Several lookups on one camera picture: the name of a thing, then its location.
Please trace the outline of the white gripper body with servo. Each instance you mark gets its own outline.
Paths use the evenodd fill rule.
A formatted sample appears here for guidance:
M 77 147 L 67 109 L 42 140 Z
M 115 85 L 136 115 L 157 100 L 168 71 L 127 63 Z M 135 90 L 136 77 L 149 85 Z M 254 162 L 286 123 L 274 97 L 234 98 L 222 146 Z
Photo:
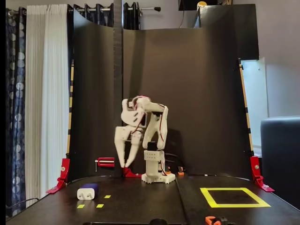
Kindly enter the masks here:
M 139 143 L 143 134 L 143 129 L 138 127 L 116 127 L 115 129 L 115 142 L 131 141 L 132 143 Z

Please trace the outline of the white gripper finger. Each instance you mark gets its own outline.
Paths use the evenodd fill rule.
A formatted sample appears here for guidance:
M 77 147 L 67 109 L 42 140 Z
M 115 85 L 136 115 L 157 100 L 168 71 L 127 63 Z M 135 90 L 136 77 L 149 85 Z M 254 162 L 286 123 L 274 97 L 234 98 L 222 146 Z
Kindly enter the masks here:
M 125 167 L 125 142 L 124 140 L 114 141 L 121 168 Z
M 140 147 L 140 139 L 141 139 L 140 137 L 131 138 L 131 148 L 130 148 L 128 159 L 124 167 L 129 167 L 134 161 Z

